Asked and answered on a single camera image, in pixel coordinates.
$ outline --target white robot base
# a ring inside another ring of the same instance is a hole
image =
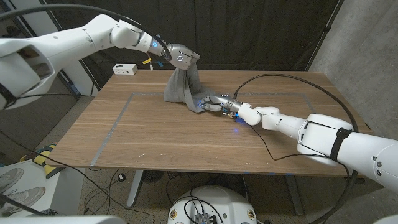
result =
[[[188,202],[192,199],[202,200],[204,214],[202,214],[202,207],[199,201]],[[194,202],[198,209],[198,214],[193,204]],[[225,187],[215,185],[197,187],[183,194],[170,209],[167,223],[191,223],[185,211],[192,220],[200,224],[257,223],[256,213],[252,205],[242,195]]]

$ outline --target table leg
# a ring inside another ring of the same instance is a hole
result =
[[[292,175],[285,176],[287,188],[292,198],[294,213],[296,215],[304,215],[303,205],[301,204],[299,188],[297,187],[296,178]]]
[[[134,204],[136,203],[136,200],[138,198],[138,192],[142,184],[143,174],[144,174],[143,170],[136,170],[136,174],[134,174],[134,178],[131,183],[129,198],[127,199],[128,207],[133,207]]]

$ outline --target small white box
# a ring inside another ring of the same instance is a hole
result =
[[[112,69],[116,75],[134,75],[138,70],[136,64],[116,64]]]

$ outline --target gray wall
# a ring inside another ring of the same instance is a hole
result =
[[[398,139],[398,0],[345,0],[310,71],[379,136]]]

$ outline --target black strap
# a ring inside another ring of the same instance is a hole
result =
[[[336,133],[336,140],[335,143],[333,144],[333,147],[331,148],[331,152],[330,152],[330,158],[335,161],[337,161],[337,154],[338,151],[340,150],[340,146],[343,143],[344,139],[346,139],[349,134],[351,134],[353,131],[352,130],[345,130],[344,128],[340,128],[337,133]]]
[[[6,99],[7,103],[4,105],[4,108],[12,106],[17,101],[17,98],[4,86],[0,83],[0,94]]]

